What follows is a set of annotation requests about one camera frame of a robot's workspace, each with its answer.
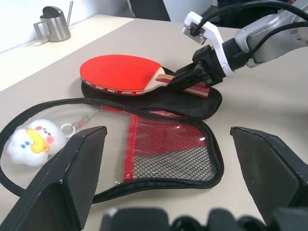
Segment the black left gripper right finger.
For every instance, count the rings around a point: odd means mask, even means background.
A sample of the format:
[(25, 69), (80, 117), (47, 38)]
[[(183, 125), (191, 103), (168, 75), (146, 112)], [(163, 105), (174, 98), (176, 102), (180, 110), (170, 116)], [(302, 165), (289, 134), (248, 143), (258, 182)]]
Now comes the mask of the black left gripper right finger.
[(278, 136), (251, 128), (232, 127), (245, 184), (263, 220), (276, 209), (308, 207), (308, 164)]

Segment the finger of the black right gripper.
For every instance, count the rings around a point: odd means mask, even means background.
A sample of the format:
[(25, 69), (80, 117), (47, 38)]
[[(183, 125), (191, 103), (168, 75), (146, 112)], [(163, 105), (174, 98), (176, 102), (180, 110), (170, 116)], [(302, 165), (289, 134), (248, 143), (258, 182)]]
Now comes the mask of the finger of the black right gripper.
[(175, 73), (167, 85), (167, 90), (171, 92), (182, 92), (187, 89), (192, 89), (198, 92), (207, 92), (204, 77), (205, 72), (186, 71)]
[(204, 74), (204, 63), (202, 61), (193, 62), (186, 65), (175, 72), (174, 81), (191, 80), (201, 77)]

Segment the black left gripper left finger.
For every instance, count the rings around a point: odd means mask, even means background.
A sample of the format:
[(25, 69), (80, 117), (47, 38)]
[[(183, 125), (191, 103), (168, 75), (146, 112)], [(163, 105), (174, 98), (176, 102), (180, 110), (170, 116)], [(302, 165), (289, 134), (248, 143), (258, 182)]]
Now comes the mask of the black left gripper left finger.
[(31, 181), (0, 231), (82, 231), (94, 198), (105, 126), (74, 135)]

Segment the red table tennis paddle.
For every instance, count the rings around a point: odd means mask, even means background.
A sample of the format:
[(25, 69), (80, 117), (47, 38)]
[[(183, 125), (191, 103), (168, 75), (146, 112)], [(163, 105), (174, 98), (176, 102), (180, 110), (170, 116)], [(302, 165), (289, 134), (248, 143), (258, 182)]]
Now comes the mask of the red table tennis paddle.
[(80, 78), (87, 86), (106, 93), (140, 96), (166, 87), (174, 78), (160, 63), (146, 58), (109, 54), (85, 61)]

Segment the black red paddle case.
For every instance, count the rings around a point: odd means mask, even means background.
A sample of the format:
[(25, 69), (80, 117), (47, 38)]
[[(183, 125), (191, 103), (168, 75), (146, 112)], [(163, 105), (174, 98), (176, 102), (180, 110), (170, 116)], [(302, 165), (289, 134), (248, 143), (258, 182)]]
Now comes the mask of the black red paddle case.
[(115, 185), (96, 194), (93, 203), (146, 190), (208, 189), (220, 182), (223, 159), (213, 132), (204, 122), (101, 98), (56, 100), (30, 107), (0, 131), (0, 157), (8, 155), (14, 131), (34, 120), (47, 119), (61, 126), (95, 112), (97, 115), (76, 134), (106, 127), (101, 174), (114, 178)]

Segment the steel watering can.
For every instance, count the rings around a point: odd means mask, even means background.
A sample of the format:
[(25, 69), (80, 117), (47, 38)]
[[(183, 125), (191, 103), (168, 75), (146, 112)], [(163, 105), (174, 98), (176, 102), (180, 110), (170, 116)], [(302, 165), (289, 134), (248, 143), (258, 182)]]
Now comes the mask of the steel watering can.
[(69, 25), (73, 3), (71, 0), (67, 17), (58, 7), (46, 6), (43, 8), (40, 22), (33, 24), (39, 40), (47, 39), (49, 42), (61, 42), (71, 38)]

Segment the white plush duck keychain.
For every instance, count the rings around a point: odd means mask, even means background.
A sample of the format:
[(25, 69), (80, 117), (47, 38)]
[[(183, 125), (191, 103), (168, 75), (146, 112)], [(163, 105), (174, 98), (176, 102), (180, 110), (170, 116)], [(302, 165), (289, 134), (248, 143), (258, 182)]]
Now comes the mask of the white plush duck keychain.
[(57, 154), (77, 130), (96, 115), (97, 112), (84, 116), (78, 122), (61, 126), (47, 119), (34, 120), (25, 128), (14, 131), (9, 138), (7, 153), (15, 164), (40, 167), (49, 157)]

